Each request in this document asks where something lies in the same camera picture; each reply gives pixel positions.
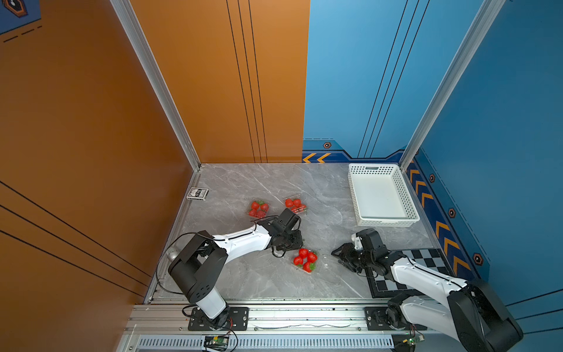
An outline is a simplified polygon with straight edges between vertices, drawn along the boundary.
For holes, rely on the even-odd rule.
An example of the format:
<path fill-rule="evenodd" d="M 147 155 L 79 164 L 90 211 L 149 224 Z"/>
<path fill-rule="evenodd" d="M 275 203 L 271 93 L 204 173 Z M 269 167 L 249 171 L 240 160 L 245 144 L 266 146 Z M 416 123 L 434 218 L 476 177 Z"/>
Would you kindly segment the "strawberry two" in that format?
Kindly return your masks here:
<path fill-rule="evenodd" d="M 308 263 L 315 263 L 318 260 L 318 256 L 314 252 L 309 252 L 307 256 Z"/>

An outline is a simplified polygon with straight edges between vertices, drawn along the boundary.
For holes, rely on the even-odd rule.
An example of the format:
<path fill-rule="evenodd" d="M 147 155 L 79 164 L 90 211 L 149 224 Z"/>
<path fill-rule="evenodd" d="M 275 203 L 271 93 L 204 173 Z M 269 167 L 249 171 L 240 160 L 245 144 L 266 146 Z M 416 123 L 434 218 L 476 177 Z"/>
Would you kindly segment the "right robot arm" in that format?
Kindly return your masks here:
<path fill-rule="evenodd" d="M 348 270 L 365 275 L 372 290 L 375 278 L 383 277 L 420 293 L 402 292 L 388 300 L 382 315 L 370 311 L 366 316 L 393 330 L 407 329 L 409 348 L 415 345 L 417 326 L 445 334 L 467 351 L 508 351 L 523 340 L 523 330 L 488 283 L 451 277 L 390 251 L 372 228 L 352 235 L 331 254 Z"/>

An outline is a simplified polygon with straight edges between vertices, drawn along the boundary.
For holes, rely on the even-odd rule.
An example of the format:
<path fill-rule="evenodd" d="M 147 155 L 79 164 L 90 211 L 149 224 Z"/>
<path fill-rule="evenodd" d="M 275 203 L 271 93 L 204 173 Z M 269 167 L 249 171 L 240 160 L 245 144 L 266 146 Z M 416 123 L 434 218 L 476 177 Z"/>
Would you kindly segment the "white perforated plastic basket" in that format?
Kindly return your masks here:
<path fill-rule="evenodd" d="M 361 227 L 410 227 L 420 220 L 396 164 L 349 164 L 348 182 Z"/>

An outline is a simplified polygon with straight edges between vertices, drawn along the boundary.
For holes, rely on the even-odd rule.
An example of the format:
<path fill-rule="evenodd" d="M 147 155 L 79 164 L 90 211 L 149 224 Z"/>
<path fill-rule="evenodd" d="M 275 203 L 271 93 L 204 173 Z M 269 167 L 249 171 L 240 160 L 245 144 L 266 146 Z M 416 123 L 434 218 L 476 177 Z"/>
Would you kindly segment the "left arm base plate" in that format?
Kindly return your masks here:
<path fill-rule="evenodd" d="M 249 308 L 227 307 L 215 318 L 209 318 L 199 307 L 189 313 L 189 331 L 246 331 Z"/>

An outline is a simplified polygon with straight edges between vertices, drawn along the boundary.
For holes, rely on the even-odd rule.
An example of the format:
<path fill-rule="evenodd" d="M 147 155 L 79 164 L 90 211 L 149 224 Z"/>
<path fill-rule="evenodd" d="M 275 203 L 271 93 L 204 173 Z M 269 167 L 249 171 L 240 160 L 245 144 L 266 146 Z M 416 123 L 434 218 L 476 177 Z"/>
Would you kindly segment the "strawberry four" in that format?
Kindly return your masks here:
<path fill-rule="evenodd" d="M 303 270 L 305 270 L 307 273 L 312 273 L 315 270 L 315 268 L 316 268 L 315 263 L 307 262 L 303 264 Z"/>

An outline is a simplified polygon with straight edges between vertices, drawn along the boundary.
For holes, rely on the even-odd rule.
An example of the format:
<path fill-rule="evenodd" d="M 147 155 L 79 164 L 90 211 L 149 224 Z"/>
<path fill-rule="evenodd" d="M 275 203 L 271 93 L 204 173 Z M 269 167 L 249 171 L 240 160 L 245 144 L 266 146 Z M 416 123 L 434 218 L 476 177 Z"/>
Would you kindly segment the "strawberry one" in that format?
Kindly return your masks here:
<path fill-rule="evenodd" d="M 305 248 L 299 249 L 299 257 L 300 258 L 307 258 L 308 255 L 309 255 L 308 249 L 305 249 Z"/>

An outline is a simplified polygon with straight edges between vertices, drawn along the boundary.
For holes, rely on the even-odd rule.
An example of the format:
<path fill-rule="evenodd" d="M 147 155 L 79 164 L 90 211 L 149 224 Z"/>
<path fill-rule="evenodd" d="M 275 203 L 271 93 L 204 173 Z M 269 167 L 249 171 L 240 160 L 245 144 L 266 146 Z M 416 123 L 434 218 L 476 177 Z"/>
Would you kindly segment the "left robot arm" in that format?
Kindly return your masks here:
<path fill-rule="evenodd" d="M 211 235 L 199 231 L 171 260 L 167 271 L 180 293 L 196 305 L 212 327 L 227 328 L 230 308 L 216 289 L 224 266 L 253 252 L 270 249 L 273 254 L 284 254 L 301 249 L 300 225 L 300 216 L 285 209 L 234 233 Z"/>

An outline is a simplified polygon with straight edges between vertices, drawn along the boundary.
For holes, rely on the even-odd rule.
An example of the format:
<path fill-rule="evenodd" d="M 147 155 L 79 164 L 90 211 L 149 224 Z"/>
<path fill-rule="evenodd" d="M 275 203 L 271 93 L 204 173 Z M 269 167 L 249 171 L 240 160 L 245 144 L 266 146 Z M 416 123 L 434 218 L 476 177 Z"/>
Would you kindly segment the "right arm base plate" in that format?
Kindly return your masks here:
<path fill-rule="evenodd" d="M 367 329 L 369 331 L 406 331 L 412 332 L 406 324 L 400 324 L 399 327 L 391 326 L 390 319 L 386 314 L 386 307 L 365 307 L 364 316 L 366 320 Z"/>

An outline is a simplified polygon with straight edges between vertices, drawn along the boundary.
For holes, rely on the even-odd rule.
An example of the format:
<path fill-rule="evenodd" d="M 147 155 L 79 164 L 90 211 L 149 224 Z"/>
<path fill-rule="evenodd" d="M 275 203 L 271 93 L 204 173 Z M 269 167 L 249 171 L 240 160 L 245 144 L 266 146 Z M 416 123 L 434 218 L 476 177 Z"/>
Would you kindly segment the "clear clamshell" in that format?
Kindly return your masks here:
<path fill-rule="evenodd" d="M 318 254 L 318 252 L 315 252 L 314 250 L 310 250 L 310 249 L 308 249 L 308 250 L 309 250 L 310 252 L 314 252 L 314 253 L 318 256 L 318 260 L 315 262 L 316 268 L 317 268 L 317 264 L 318 264 L 318 261 L 319 261 L 319 254 Z M 306 272 L 305 270 L 303 270 L 303 265 L 294 265 L 294 264 L 293 264 L 293 259 L 291 260 L 291 265 L 292 265 L 292 267 L 297 268 L 297 269 L 300 269 L 300 270 Z M 305 264 L 305 263 L 307 263 L 307 258 L 303 258 L 303 264 Z"/>

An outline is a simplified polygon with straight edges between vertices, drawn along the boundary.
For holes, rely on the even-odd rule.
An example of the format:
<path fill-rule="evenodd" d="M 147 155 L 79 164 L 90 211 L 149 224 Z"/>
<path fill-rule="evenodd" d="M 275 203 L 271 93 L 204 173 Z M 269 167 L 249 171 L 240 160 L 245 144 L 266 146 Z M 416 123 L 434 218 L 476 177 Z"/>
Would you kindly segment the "clear plastic clamshell container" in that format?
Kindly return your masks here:
<path fill-rule="evenodd" d="M 252 216 L 250 216 L 250 215 L 249 215 L 249 211 L 250 211 L 250 210 L 253 210 L 253 209 L 251 209 L 251 204 L 252 204 L 253 202 L 258 202 L 258 203 L 260 204 L 260 206 L 261 206 L 263 203 L 268 204 L 268 205 L 269 205 L 268 211 L 265 212 L 265 211 L 262 211 L 262 210 L 259 208 L 258 210 L 255 210 L 255 211 L 257 212 L 257 217 L 252 217 Z M 248 216 L 250 216 L 250 217 L 253 218 L 253 219 L 263 219 L 263 218 L 267 217 L 268 212 L 269 212 L 269 210 L 270 210 L 270 204 L 269 204 L 269 203 L 267 203 L 267 202 L 265 202 L 265 201 L 262 201 L 262 200 L 253 200 L 253 201 L 251 202 L 251 204 L 250 204 L 250 206 L 249 206 L 249 210 L 246 212 L 246 213 L 248 214 Z"/>

